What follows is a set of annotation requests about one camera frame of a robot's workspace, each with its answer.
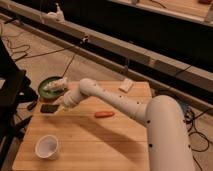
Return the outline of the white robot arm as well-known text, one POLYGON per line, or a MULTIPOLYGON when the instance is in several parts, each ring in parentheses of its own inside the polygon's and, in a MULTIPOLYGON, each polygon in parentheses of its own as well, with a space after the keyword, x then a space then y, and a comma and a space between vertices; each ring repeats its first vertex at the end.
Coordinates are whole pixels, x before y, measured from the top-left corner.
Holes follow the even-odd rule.
POLYGON ((150 171, 195 171, 185 118, 176 100, 160 95, 144 104, 107 91, 95 80, 84 78, 55 104, 74 108, 90 96, 108 103, 146 127, 150 171))

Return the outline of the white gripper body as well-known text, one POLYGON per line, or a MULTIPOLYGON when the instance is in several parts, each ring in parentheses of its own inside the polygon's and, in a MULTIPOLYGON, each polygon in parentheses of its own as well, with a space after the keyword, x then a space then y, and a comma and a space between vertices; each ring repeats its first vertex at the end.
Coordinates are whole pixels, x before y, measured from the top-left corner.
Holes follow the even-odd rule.
POLYGON ((85 96, 80 92, 79 88, 75 88, 66 92, 63 96, 63 105, 65 107, 73 108, 77 106, 81 101, 85 99, 85 96))

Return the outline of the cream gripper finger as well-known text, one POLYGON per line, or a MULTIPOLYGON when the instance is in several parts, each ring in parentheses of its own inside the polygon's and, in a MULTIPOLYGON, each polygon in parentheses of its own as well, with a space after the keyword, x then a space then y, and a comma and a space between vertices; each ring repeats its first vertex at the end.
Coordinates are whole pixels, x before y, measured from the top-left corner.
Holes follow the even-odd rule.
POLYGON ((60 113, 61 111, 66 111, 66 107, 63 105, 59 105, 57 111, 55 112, 56 114, 60 113))

